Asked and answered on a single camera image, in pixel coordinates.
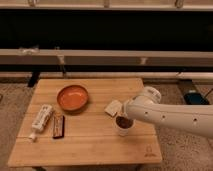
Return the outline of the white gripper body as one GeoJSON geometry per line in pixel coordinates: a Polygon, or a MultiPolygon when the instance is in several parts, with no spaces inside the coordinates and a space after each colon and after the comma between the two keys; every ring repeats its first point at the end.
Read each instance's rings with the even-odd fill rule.
{"type": "Polygon", "coordinates": [[[150,98],[154,103],[159,103],[161,101],[161,93],[151,86],[145,86],[141,91],[141,95],[150,98]]]}

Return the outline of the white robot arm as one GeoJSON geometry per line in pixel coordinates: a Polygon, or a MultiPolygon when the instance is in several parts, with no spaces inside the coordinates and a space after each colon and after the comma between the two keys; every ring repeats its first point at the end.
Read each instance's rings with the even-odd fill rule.
{"type": "Polygon", "coordinates": [[[161,93],[146,86],[124,103],[124,116],[213,139],[213,105],[169,105],[160,101],[161,93]]]}

